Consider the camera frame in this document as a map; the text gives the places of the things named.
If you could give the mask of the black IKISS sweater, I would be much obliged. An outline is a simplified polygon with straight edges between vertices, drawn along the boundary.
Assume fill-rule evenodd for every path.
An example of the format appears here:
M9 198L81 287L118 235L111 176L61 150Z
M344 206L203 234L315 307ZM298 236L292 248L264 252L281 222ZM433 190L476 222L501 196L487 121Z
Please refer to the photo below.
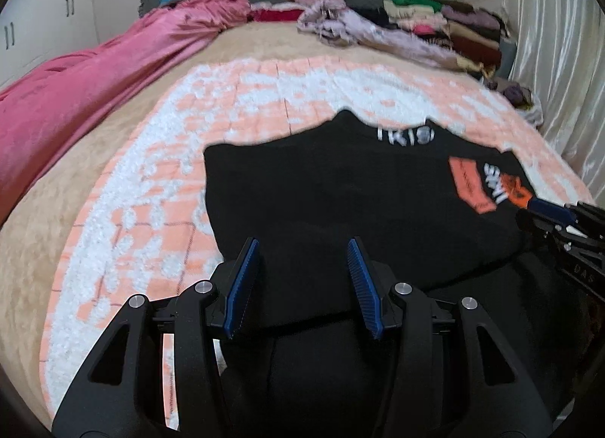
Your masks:
M205 206L219 251L259 242L261 273L236 336L240 431L265 437L387 437L391 359L365 327L347 243L445 302L477 300L529 373L552 421L572 400L582 302L539 258L516 214L536 192L513 152L434 122L406 143L349 110L258 145L204 152Z

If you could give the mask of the white bag of clothes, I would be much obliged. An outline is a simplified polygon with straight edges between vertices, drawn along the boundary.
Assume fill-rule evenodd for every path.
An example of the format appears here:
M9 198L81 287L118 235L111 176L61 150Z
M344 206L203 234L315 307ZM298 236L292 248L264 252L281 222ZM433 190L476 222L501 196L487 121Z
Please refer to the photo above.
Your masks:
M527 87L516 81L494 77L483 78L481 83L488 89L504 96L518 115L533 128L543 126L543 107L539 98Z

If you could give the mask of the stack of folded clothes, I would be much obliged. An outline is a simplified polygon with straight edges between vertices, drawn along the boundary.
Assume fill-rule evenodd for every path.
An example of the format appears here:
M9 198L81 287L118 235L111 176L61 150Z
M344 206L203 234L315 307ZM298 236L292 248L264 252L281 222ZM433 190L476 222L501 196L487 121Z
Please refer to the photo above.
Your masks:
M383 29L400 29L422 41L452 50L505 78L517 53L503 18L459 0L382 0L354 12Z

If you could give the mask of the peach white plaid blanket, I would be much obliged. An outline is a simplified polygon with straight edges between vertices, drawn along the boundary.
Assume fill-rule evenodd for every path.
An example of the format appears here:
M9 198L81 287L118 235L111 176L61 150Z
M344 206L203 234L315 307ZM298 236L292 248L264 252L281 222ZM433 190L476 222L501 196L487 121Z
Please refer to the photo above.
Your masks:
M329 56L201 64L160 98L115 153L70 231L40 350L50 412L128 296L175 295L219 263L204 199L203 149L263 144L318 126L344 107L393 144L408 142L413 125L434 119L458 137L514 152L541 198L591 199L504 97L467 77Z

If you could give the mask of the beige fleece bed sheet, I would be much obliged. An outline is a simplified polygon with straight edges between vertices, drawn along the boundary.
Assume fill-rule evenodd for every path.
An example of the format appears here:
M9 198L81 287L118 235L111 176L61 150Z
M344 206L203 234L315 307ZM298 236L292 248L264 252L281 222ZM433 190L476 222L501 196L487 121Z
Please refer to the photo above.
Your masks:
M229 29L113 111L25 195L1 230L1 363L49 425L87 352L133 294L174 296L219 264L204 207L203 150L314 127L341 107L415 125L469 76L291 23Z

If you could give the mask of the white satin curtain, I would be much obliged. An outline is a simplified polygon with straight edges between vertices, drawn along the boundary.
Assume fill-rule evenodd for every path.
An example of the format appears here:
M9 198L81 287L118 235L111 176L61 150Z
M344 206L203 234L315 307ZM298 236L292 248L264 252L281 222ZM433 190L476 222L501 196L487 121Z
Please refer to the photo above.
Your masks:
M512 77L543 109L540 133L604 203L604 12L597 0L504 0Z

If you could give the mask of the pink quilted duvet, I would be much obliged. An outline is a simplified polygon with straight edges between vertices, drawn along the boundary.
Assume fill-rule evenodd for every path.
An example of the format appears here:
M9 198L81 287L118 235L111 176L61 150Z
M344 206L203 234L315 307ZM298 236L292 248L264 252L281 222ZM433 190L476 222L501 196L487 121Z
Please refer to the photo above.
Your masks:
M123 34L55 57L1 92L1 216L115 108L226 29L248 0L185 0L155 8Z

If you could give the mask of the lilac crumpled garment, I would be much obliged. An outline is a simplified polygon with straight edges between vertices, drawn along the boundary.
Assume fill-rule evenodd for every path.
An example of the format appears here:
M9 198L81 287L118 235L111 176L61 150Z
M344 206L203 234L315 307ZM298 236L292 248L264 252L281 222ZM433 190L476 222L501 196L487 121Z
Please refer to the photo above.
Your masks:
M481 73L482 64L453 50L425 42L400 29L384 29L335 0L319 0L297 19L300 32L315 34L334 47L362 45L403 59L447 71Z

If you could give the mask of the red garment near pillow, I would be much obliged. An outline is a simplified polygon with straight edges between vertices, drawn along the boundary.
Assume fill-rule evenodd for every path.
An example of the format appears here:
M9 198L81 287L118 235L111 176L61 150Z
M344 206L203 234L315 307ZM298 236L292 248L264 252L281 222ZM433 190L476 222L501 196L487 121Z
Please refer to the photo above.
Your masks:
M287 10L259 8L252 10L248 19L251 22L296 22L303 13L304 9L299 8Z

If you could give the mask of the white wardrobe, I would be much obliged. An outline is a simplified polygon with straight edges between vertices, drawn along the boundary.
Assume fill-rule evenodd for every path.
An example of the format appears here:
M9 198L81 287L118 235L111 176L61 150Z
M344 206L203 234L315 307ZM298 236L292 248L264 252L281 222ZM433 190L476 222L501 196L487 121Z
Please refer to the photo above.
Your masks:
M96 45L92 0L8 0L1 12L1 86L49 59Z

